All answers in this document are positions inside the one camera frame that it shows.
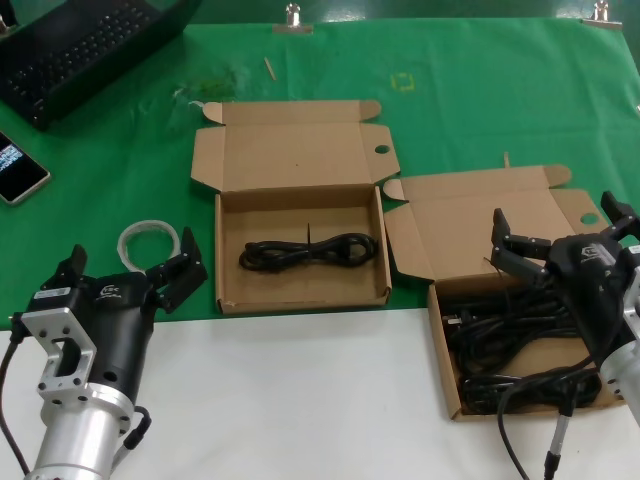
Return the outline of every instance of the laptop keyboard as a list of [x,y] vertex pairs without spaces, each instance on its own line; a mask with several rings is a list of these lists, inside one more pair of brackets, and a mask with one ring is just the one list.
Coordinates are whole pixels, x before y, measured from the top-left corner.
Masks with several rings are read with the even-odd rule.
[[96,29],[62,51],[49,53],[9,75],[15,95],[38,106],[57,85],[103,57],[151,21],[147,12],[125,3],[105,15]]

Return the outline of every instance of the wooden stick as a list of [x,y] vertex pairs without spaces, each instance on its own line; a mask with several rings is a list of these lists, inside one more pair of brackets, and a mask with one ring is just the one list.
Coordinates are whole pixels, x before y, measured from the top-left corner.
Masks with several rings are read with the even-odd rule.
[[264,57],[264,64],[267,66],[267,70],[269,70],[269,75],[271,75],[271,79],[275,82],[276,80],[278,80],[276,78],[276,74],[273,71],[273,68],[271,68],[271,63],[269,63],[269,59],[267,57]]

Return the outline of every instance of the white plastic ring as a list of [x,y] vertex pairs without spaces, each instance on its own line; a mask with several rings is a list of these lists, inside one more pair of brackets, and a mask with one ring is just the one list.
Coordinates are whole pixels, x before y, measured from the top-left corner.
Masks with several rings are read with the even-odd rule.
[[175,229],[167,222],[160,220],[145,220],[143,222],[134,223],[133,225],[128,226],[125,231],[120,234],[120,238],[118,239],[118,255],[120,255],[120,260],[123,265],[127,267],[127,270],[130,272],[144,273],[144,270],[131,263],[131,260],[129,259],[129,252],[127,250],[127,242],[129,241],[129,238],[134,235],[151,230],[166,232],[171,237],[171,240],[173,240],[173,250],[171,251],[171,256],[169,258],[173,258],[180,253],[180,238],[178,237]]

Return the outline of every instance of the box lid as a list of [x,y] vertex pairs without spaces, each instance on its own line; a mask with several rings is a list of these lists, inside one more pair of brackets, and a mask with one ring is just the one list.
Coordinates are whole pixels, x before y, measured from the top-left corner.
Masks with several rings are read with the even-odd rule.
[[207,103],[191,177],[221,192],[371,184],[400,170],[377,101]]
[[[496,208],[517,235],[601,231],[607,223],[587,192],[555,188],[570,179],[567,167],[553,165],[388,180],[384,193],[408,202],[385,214],[398,270],[436,282],[496,275],[487,261]],[[587,214],[596,221],[583,223]]]

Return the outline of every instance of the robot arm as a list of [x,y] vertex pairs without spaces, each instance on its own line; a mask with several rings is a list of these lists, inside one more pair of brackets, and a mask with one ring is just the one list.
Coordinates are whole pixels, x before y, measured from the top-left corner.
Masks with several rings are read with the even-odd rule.
[[[9,351],[33,336],[47,352],[38,382],[47,430],[33,471],[2,424],[26,480],[110,478],[151,423],[136,400],[156,311],[173,312],[207,279],[188,228],[181,253],[146,273],[91,278],[83,275],[86,261],[76,245],[27,310],[12,317]],[[134,412],[143,415],[137,428],[132,428]],[[127,433],[117,450],[119,437]]]
[[504,214],[496,209],[491,261],[530,283],[555,286],[608,388],[625,398],[640,425],[640,246],[618,243],[627,236],[640,240],[640,219],[610,192],[603,194],[601,206],[610,227],[553,244],[511,235]]

